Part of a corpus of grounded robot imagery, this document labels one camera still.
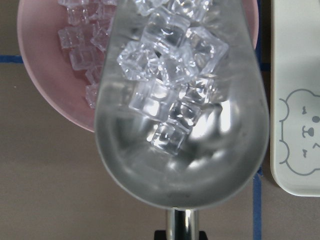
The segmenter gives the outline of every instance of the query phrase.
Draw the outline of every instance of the pink bowl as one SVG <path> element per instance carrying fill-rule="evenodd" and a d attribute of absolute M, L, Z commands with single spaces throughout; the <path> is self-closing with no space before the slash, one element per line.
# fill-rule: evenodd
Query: pink bowl
<path fill-rule="evenodd" d="M 251 33 L 257 44 L 259 13 L 256 0 L 242 0 Z M 67 24 L 67 13 L 57 0 L 20 0 L 17 35 L 25 68 L 41 95 L 61 115 L 94 131 L 95 111 L 85 99 L 83 74 L 73 71 L 61 50 L 58 30 Z"/>

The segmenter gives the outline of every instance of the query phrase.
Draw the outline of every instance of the metal scoop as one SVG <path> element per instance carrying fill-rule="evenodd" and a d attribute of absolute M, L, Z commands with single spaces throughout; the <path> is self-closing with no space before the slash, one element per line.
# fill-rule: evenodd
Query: metal scoop
<path fill-rule="evenodd" d="M 107 171 L 128 193 L 168 210 L 168 240 L 199 237 L 197 210 L 239 192 L 258 170 L 269 139 L 263 82 L 240 0 L 215 0 L 204 26 L 229 44 L 215 74 L 228 79 L 228 94 L 202 109 L 178 155 L 146 141 L 155 121 L 128 105 L 135 82 L 126 80 L 117 57 L 139 40 L 148 20 L 132 0 L 117 6 L 95 110 L 95 134 Z"/>

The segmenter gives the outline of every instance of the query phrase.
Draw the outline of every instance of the bear ear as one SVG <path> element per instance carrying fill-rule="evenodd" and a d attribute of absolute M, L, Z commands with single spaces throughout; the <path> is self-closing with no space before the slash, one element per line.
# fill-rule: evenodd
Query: bear ear
<path fill-rule="evenodd" d="M 289 105 L 286 102 L 286 100 L 280 98 L 276 103 L 276 106 L 274 106 L 275 108 L 277 108 L 277 112 L 279 113 L 279 121 L 283 122 L 287 119 L 288 115 L 289 115 Z"/>

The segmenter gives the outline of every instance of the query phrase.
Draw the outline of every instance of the bear nose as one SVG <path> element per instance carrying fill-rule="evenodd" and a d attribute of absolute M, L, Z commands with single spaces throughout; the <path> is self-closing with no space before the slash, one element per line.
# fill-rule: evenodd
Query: bear nose
<path fill-rule="evenodd" d="M 313 137 L 315 135 L 315 129 L 313 127 L 310 127 L 307 131 L 305 130 L 306 126 L 302 127 L 302 137 L 306 138 L 305 134 L 309 134 L 310 137 Z"/>

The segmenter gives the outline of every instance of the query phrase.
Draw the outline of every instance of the metal handle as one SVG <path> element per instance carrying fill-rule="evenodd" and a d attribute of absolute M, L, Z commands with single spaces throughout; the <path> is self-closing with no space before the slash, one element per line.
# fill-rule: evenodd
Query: metal handle
<path fill-rule="evenodd" d="M 199 215 L 197 210 L 171 209 L 166 213 L 167 240 L 199 240 Z"/>

